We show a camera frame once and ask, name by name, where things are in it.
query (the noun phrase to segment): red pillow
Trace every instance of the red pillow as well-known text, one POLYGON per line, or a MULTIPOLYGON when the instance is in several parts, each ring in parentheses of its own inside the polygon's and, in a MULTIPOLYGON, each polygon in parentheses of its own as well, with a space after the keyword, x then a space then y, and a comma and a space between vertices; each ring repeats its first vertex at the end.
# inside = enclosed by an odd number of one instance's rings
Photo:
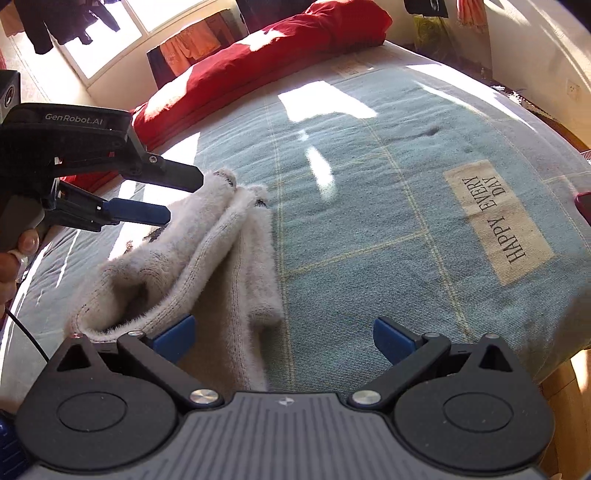
POLYGON ((392 19, 371 0, 328 0, 193 65, 136 108, 134 128, 153 150, 267 83, 342 53, 381 45, 392 19))

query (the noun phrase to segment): metal screw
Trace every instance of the metal screw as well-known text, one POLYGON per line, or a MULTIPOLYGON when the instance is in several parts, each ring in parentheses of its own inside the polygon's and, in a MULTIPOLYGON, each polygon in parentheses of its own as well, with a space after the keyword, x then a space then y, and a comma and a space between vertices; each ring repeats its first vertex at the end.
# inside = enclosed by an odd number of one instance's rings
POLYGON ((214 403, 219 398, 219 394, 214 390, 209 390, 208 388, 200 388, 199 390, 194 390, 189 395, 189 399, 193 403, 198 403, 200 405, 209 405, 214 403))
POLYGON ((352 398, 358 405, 375 405, 382 399, 382 395, 374 390, 359 390, 352 398))

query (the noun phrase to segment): wooden bed frame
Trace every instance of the wooden bed frame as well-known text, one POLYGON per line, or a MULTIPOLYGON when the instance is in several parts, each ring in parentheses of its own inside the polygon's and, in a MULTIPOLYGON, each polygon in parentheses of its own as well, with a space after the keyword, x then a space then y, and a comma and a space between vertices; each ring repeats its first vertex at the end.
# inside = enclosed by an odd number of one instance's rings
POLYGON ((540 388, 554 411, 554 439, 542 470, 562 480, 582 480, 591 470, 591 353, 582 350, 560 365, 540 388))

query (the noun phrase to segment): black cable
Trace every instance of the black cable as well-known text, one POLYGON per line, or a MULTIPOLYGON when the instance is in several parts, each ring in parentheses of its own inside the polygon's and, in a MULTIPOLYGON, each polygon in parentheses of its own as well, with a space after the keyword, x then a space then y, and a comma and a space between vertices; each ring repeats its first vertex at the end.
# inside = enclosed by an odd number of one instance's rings
POLYGON ((31 335, 31 332, 29 332, 25 326, 12 314, 12 312, 8 309, 5 309, 6 311, 6 315, 8 315, 12 321, 14 323, 17 324, 17 326, 21 329, 21 331, 27 336, 27 338, 31 341, 31 343, 33 345, 35 345, 35 348, 39 351, 39 353, 41 354, 41 356, 45 359, 46 362, 49 361, 49 357, 47 356, 47 354, 43 351, 43 348, 41 348, 41 345, 39 345, 39 343, 35 340, 35 337, 33 337, 33 335, 31 335))

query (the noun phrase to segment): fluffy towel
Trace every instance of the fluffy towel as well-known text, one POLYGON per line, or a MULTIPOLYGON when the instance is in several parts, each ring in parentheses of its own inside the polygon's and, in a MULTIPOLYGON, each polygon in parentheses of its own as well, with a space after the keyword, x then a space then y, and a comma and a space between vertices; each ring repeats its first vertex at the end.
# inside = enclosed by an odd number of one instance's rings
POLYGON ((82 287, 66 333, 111 342, 160 333, 188 314, 196 344, 179 365, 210 388, 265 390, 258 331, 282 318, 263 187, 236 186, 229 170, 169 205, 151 241, 107 262, 82 287))

